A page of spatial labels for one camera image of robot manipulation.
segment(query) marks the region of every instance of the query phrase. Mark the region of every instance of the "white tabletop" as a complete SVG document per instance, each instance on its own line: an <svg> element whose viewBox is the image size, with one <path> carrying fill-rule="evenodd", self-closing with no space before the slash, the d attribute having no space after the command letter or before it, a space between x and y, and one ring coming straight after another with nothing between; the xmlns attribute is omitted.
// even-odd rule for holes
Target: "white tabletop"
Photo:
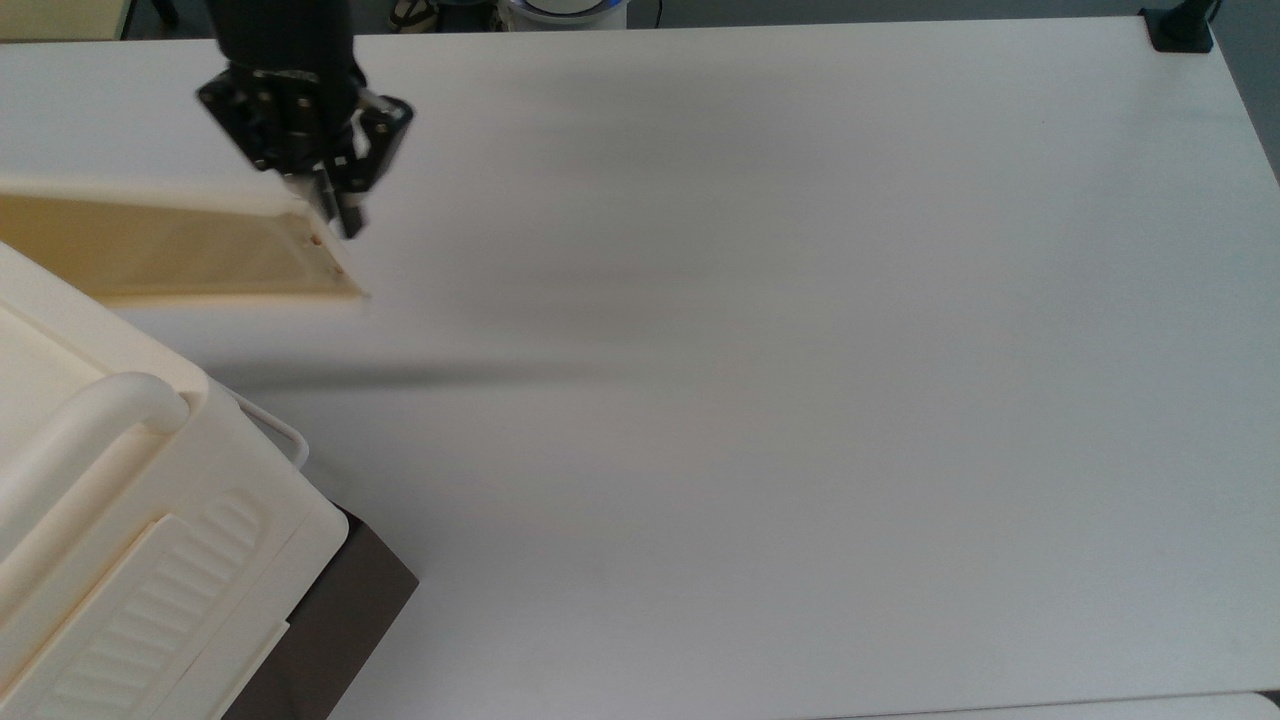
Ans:
<svg viewBox="0 0 1280 720"><path fill-rule="evenodd" d="M374 299L131 311L422 587L337 717L1280 687L1280 191L1138 18L365 37ZM205 42L0 47L0 168L283 192Z"/></svg>
<svg viewBox="0 0 1280 720"><path fill-rule="evenodd" d="M893 720L1276 720L1280 710L1258 694L1084 702L946 715L895 715Z"/></svg>

